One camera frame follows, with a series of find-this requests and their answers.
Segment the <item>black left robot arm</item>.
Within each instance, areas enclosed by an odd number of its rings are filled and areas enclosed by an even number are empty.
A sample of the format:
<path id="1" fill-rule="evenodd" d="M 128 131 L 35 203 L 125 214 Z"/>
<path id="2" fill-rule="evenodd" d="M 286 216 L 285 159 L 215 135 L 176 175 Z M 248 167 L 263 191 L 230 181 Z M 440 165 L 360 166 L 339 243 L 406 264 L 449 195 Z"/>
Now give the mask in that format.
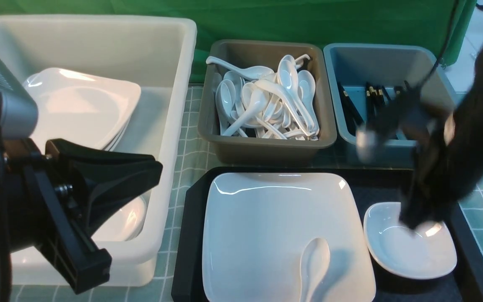
<path id="1" fill-rule="evenodd" d="M 9 253 L 33 247 L 82 294 L 110 279 L 112 256 L 92 235 L 115 212 L 156 187 L 152 155 L 96 150 L 52 139 L 7 140 L 0 160 L 0 232 Z"/>

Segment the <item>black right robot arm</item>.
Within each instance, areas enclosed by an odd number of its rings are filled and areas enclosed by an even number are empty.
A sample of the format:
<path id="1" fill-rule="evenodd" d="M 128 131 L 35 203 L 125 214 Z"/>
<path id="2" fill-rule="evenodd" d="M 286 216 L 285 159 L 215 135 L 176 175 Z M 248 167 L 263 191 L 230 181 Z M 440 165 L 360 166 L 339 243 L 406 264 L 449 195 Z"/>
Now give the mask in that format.
<path id="1" fill-rule="evenodd" d="M 475 79 L 452 110 L 431 106 L 437 125 L 408 123 L 421 106 L 421 84 L 395 98 L 373 119 L 357 128 L 356 152 L 369 163 L 402 128 L 417 142 L 410 185 L 401 190 L 399 221 L 414 231 L 424 222 L 443 221 L 483 178 L 483 48 L 475 60 Z"/>

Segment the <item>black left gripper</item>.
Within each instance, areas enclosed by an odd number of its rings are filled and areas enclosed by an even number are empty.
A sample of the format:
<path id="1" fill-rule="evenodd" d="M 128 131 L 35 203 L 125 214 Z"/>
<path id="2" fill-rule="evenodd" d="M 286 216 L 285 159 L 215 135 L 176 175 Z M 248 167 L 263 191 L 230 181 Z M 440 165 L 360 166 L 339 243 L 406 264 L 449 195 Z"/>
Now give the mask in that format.
<path id="1" fill-rule="evenodd" d="M 110 279 L 112 257 L 92 235 L 129 201 L 156 187 L 163 165 L 151 155 L 117 153 L 48 142 L 42 155 L 32 139 L 23 169 L 24 191 L 35 226 L 25 232 L 75 294 Z"/>

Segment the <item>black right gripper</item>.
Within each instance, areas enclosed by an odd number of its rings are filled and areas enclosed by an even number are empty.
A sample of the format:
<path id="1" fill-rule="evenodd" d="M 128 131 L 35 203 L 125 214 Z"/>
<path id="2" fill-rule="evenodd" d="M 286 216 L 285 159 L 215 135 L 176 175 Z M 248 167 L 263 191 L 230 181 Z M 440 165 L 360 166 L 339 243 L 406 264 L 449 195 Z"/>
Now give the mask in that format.
<path id="1" fill-rule="evenodd" d="M 411 151 L 413 175 L 400 191 L 399 214 L 399 221 L 412 231 L 425 222 L 443 219 L 443 211 L 431 200 L 429 177 L 445 148 L 444 121 L 450 114 L 444 107 L 422 102 L 421 90 L 420 84 L 407 85 L 381 113 L 356 131 L 357 156 L 365 163 L 373 161 L 397 130 L 415 141 Z"/>

